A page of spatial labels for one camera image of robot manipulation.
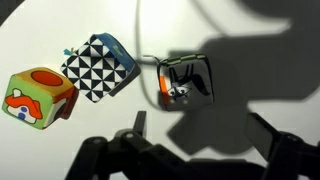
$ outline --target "black and white patterned cube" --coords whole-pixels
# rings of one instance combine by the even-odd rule
[[[140,74],[121,44],[106,33],[93,35],[70,54],[61,71],[93,102],[107,94],[114,96]]]

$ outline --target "white background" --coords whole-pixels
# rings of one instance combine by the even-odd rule
[[[202,13],[196,4],[201,6]],[[291,27],[290,18],[263,16],[235,0],[198,0],[196,4],[192,0],[141,0],[137,21],[136,0],[27,0],[0,28],[0,94],[4,97],[14,73],[39,66],[60,73],[63,50],[78,48],[93,33],[112,34],[134,58],[141,59],[143,54],[167,58],[172,50],[197,51],[209,39],[277,35]],[[166,112],[157,107],[156,68],[144,64],[141,68],[142,76],[115,97],[107,96],[94,104],[80,94],[70,119],[60,119],[44,131],[0,113],[1,179],[63,179],[83,140],[92,136],[111,140],[118,130],[132,127],[139,110],[147,111],[147,139],[153,144],[163,144],[184,160],[245,158],[265,165],[252,148],[233,154],[210,147],[190,155],[182,151],[168,138],[167,132],[184,113]],[[248,108],[276,128],[316,144],[320,140],[319,101],[316,87],[299,100],[259,99],[249,101]],[[232,109],[232,105],[213,112],[228,109]]]

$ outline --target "soft toy cube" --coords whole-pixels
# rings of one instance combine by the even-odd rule
[[[115,96],[141,72],[125,48],[108,33],[94,34],[78,50],[65,53],[70,57],[61,72],[94,103],[107,94]]]
[[[34,68],[11,76],[2,109],[37,128],[45,129],[71,113],[76,88],[48,68]]]

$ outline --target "geometric pattern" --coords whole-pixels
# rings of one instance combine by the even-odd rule
[[[98,102],[127,76],[125,68],[95,36],[67,59],[61,71],[93,102]]]

